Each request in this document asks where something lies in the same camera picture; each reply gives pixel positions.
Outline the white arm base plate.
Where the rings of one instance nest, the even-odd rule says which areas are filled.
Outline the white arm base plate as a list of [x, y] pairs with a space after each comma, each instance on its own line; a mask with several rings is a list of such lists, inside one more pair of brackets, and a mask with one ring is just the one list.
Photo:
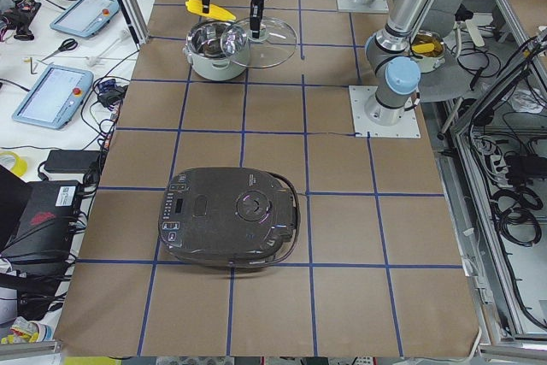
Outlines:
[[377, 101], [376, 89], [376, 86], [349, 87], [354, 134], [362, 138], [420, 138], [411, 99], [402, 108], [387, 109]]

